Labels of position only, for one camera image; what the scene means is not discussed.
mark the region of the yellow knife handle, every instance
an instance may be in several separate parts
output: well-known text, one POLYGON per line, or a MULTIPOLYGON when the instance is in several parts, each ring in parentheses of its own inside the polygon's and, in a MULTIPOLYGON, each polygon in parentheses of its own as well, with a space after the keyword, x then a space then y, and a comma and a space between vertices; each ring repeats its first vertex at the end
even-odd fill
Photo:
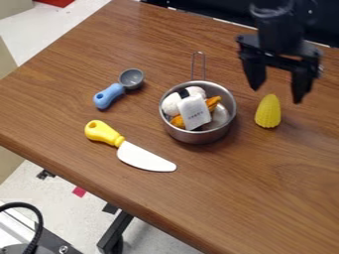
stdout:
POLYGON ((105 142, 111 146, 120 147, 125 141, 125 137, 121 136, 117 131, 99 120, 92 120, 87 123, 84 131, 88 139, 105 142))

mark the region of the red tape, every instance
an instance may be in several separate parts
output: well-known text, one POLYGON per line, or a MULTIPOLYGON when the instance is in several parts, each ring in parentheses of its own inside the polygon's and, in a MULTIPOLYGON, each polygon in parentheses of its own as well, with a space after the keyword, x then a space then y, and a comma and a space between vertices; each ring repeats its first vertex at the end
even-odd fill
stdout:
POLYGON ((74 0, 35 0, 35 1, 45 3, 45 4, 55 5, 55 6, 62 7, 62 8, 74 2, 74 0))
POLYGON ((77 187, 73 190, 72 193, 76 194, 78 197, 83 197, 87 193, 87 191, 80 187, 77 187))

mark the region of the floor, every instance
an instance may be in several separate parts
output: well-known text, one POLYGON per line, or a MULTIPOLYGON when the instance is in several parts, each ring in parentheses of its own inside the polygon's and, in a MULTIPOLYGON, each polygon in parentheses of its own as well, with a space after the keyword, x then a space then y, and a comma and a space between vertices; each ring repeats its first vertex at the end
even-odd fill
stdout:
MULTIPOLYGON (((0 20, 0 36, 21 65, 108 2, 76 0, 64 9, 36 3, 32 10, 0 20)), ((48 230, 85 254, 99 253, 96 243, 114 220, 101 211, 106 202, 90 193, 76 196, 71 193, 74 185, 58 177, 39 180, 41 170, 25 161, 0 186, 0 199, 36 205, 48 230)), ((27 210, 20 212, 34 219, 27 210)), ((127 228, 124 241, 124 254, 200 253, 139 219, 127 228)))

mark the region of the wire handle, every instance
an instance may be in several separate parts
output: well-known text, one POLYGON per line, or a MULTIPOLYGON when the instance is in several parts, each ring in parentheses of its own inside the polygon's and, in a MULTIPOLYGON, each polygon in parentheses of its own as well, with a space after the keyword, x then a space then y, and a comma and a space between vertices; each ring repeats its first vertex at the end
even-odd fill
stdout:
POLYGON ((201 55, 201 73, 202 73, 202 79, 206 80, 206 55, 204 52, 194 52, 191 57, 191 67, 190 67, 190 79, 194 80, 194 65, 195 65, 195 57, 197 55, 201 55))

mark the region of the toy knife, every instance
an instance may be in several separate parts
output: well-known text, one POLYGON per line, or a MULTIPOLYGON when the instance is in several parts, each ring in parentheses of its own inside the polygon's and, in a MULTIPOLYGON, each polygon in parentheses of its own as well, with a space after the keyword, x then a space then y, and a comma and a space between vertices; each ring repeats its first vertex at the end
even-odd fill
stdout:
POLYGON ((102 121, 90 121, 86 124, 84 131, 90 140, 101 141, 117 147, 119 160, 133 167, 152 172, 173 172, 176 170, 176 164, 125 141, 125 137, 102 121))

